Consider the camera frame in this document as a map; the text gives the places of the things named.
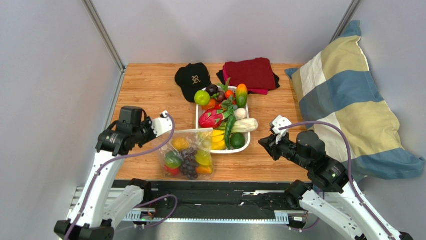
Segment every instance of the yellow stripe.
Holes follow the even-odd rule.
[[[341,37],[330,43],[321,53],[322,71],[325,79],[352,70],[368,72],[369,66],[363,51],[358,46],[360,36]]]
[[[400,122],[385,101],[354,103],[336,116],[358,157],[402,148]]]

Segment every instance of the lime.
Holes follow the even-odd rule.
[[[171,169],[177,169],[182,164],[182,159],[179,157],[179,154],[175,151],[169,151],[166,153],[164,158],[165,165]]]
[[[196,92],[194,101],[200,106],[207,106],[210,103],[210,94],[204,90]]]
[[[199,149],[195,155],[195,161],[203,166],[211,166],[212,156],[208,152]]]
[[[234,149],[240,149],[246,145],[246,138],[241,133],[234,133],[232,134],[229,143]]]

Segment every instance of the wooden table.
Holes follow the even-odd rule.
[[[206,64],[211,82],[220,83],[216,73],[223,63]],[[118,120],[123,106],[143,108],[148,116],[158,118],[167,110],[176,121],[176,130],[195,129],[195,103],[185,100],[180,87],[175,83],[175,74],[186,64],[130,64],[115,107],[114,120]],[[251,133],[248,148],[240,153],[213,154],[214,173],[210,181],[248,181],[248,182],[308,182],[307,172],[281,158],[273,161],[258,140],[268,137],[270,122],[278,115],[288,118],[292,123],[302,122],[296,95],[292,90],[285,69],[300,67],[300,64],[273,64],[272,69],[280,77],[280,88],[268,95],[250,94],[249,114],[257,119],[259,128]],[[304,128],[290,130],[290,139],[295,141]],[[143,148],[136,147],[131,154],[152,149],[152,143]],[[156,152],[135,158],[128,158],[121,167],[117,179],[172,180],[161,172]]]

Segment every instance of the cap brim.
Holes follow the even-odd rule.
[[[190,102],[190,103],[195,103],[195,100],[194,100],[195,94],[196,94],[198,91],[203,90],[204,88],[207,88],[207,87],[208,87],[208,86],[210,86],[210,85],[211,85],[211,83],[209,83],[209,84],[207,84],[207,85],[205,85],[205,86],[202,86],[202,87],[200,87],[200,88],[182,88],[183,96],[185,97],[185,99],[186,99],[188,102]]]

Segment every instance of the clear plastic bag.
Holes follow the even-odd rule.
[[[183,180],[209,179],[213,174],[212,135],[213,128],[175,131],[167,145],[157,151],[164,176]]]

